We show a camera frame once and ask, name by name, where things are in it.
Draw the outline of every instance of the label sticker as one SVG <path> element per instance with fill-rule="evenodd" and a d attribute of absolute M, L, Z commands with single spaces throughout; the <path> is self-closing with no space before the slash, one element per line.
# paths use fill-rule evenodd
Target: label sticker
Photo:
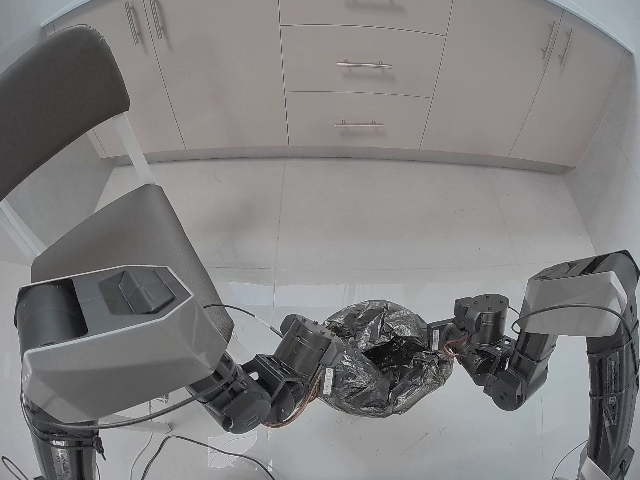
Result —
<path fill-rule="evenodd" d="M 431 336 L 431 350 L 436 351 L 440 344 L 440 329 L 433 330 L 433 336 Z"/>
<path fill-rule="evenodd" d="M 324 382 L 322 388 L 322 394 L 325 396 L 331 395 L 333 389 L 333 368 L 327 368 L 324 370 Z"/>

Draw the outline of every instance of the chair seat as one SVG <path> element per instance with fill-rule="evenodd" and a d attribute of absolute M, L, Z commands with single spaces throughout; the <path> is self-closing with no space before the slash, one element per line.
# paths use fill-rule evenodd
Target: chair seat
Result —
<path fill-rule="evenodd" d="M 158 185 L 142 185 L 62 236 L 34 260 L 31 281 L 128 264 L 170 267 L 201 305 L 220 304 L 211 278 Z M 234 323 L 226 309 L 205 311 L 228 342 Z"/>

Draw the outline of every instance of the white cable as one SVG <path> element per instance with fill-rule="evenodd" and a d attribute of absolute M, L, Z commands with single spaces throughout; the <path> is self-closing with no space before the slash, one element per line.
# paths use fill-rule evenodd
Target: white cable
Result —
<path fill-rule="evenodd" d="M 149 409 L 149 414 L 151 414 L 152 412 L 151 400 L 149 400 L 148 409 Z M 145 445 L 142 446 L 142 448 L 140 448 L 140 451 L 138 452 L 138 455 L 136 455 L 136 458 L 133 459 L 133 462 L 131 463 L 131 468 L 129 469 L 129 480 L 133 480 L 133 468 L 135 468 L 136 463 L 138 462 L 138 459 L 140 459 L 140 456 L 145 452 L 147 448 L 149 448 L 149 444 L 151 444 L 151 439 L 153 439 L 153 437 L 154 437 L 153 432 L 149 432 L 149 439 L 147 439 L 147 442 L 145 443 Z"/>

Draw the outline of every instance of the drawer handle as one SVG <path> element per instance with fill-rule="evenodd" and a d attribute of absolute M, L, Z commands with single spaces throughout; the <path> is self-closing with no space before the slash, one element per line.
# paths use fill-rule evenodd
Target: drawer handle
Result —
<path fill-rule="evenodd" d="M 158 39 L 162 39 L 162 25 L 160 25 L 160 18 L 158 18 L 158 0 L 149 0 L 149 7 L 151 7 L 151 17 L 154 19 L 154 25 L 156 26 L 156 34 Z"/>
<path fill-rule="evenodd" d="M 382 128 L 384 124 L 376 123 L 372 121 L 371 123 L 347 123 L 344 119 L 340 123 L 336 123 L 336 128 Z"/>
<path fill-rule="evenodd" d="M 127 19 L 129 20 L 129 28 L 131 29 L 131 34 L 133 36 L 133 44 L 138 44 L 140 42 L 138 39 L 140 32 L 136 30 L 136 22 L 133 20 L 133 13 L 131 12 L 133 5 L 130 5 L 129 2 L 124 2 L 124 9 L 127 13 Z"/>
<path fill-rule="evenodd" d="M 379 60 L 377 64 L 370 62 L 349 62 L 349 59 L 345 59 L 344 62 L 336 62 L 336 66 L 341 68 L 382 68 L 391 69 L 391 64 L 384 64 L 382 60 Z"/>
<path fill-rule="evenodd" d="M 547 54 L 551 52 L 551 48 L 549 48 L 549 46 L 551 46 L 551 39 L 554 36 L 554 30 L 556 30 L 556 21 L 554 20 L 553 23 L 549 23 L 549 27 L 551 27 L 551 32 L 549 32 L 549 40 L 547 41 L 547 46 L 542 48 L 542 51 L 545 53 L 544 55 L 542 55 L 543 60 L 546 59 Z"/>
<path fill-rule="evenodd" d="M 569 51 L 569 44 L 571 44 L 571 37 L 573 37 L 573 29 L 571 29 L 571 32 L 567 32 L 566 34 L 569 36 L 569 39 L 567 39 L 566 46 L 564 47 L 564 53 L 562 55 L 558 55 L 558 57 L 560 57 L 560 66 L 564 64 L 566 53 Z"/>

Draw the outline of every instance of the chair backrest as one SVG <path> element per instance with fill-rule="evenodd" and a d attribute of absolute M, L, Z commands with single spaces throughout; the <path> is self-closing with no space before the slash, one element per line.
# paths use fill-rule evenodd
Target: chair backrest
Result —
<path fill-rule="evenodd" d="M 61 30 L 0 74 L 0 200 L 82 134 L 129 109 L 104 38 Z"/>

